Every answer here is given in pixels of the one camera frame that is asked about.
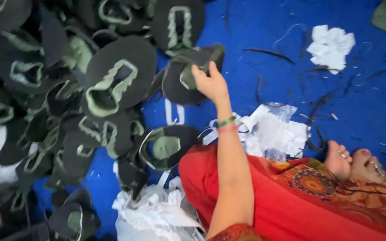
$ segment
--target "bracelet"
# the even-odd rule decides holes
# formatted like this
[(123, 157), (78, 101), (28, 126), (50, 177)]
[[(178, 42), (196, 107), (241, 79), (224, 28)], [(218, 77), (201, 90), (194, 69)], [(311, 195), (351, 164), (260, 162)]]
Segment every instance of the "bracelet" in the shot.
[(232, 123), (235, 120), (236, 120), (236, 117), (235, 116), (231, 116), (230, 118), (225, 119), (222, 122), (218, 122), (217, 123), (217, 128), (220, 128), (220, 127), (223, 127), (223, 126), (225, 126), (227, 124), (230, 124), (230, 123)]
[(218, 134), (229, 131), (238, 131), (238, 126), (235, 123), (232, 123), (230, 125), (225, 125), (223, 127), (217, 128)]

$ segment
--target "foot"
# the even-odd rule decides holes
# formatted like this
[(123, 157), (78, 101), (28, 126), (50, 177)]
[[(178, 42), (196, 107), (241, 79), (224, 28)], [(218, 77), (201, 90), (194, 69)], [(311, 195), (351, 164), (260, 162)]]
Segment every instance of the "foot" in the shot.
[(386, 185), (386, 172), (378, 159), (367, 149), (359, 149), (352, 156), (349, 178)]
[(329, 141), (329, 151), (324, 165), (339, 181), (346, 181), (350, 177), (352, 157), (344, 145)]

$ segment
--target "red saree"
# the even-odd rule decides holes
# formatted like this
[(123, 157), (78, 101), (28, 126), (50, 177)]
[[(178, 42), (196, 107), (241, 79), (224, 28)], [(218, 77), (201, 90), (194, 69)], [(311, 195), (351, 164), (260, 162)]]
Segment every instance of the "red saree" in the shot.
[[(386, 186), (335, 184), (309, 158), (273, 165), (248, 156), (255, 193), (254, 228), (269, 240), (386, 241)], [(179, 172), (190, 203), (207, 228), (218, 197), (217, 145), (194, 146)]]

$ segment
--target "green bangle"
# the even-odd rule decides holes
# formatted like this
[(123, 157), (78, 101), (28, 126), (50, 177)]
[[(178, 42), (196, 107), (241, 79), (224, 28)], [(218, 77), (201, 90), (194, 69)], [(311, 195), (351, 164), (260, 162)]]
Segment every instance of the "green bangle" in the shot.
[(225, 125), (228, 125), (228, 124), (232, 123), (235, 120), (236, 120), (236, 117), (235, 116), (231, 116), (230, 118), (228, 118), (226, 120), (223, 120), (222, 122), (218, 122), (217, 123), (217, 128), (220, 128), (220, 127), (223, 127)]

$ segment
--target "woman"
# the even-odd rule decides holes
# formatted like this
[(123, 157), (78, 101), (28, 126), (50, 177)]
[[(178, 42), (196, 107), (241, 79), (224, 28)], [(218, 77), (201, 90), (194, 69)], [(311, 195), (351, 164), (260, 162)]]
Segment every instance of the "woman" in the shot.
[(386, 173), (370, 151), (351, 157), (329, 141), (321, 162), (276, 165), (245, 154), (227, 84), (215, 63), (210, 78), (193, 66), (199, 91), (217, 108), (217, 145), (195, 146), (180, 161), (188, 200), (209, 241), (386, 240)]

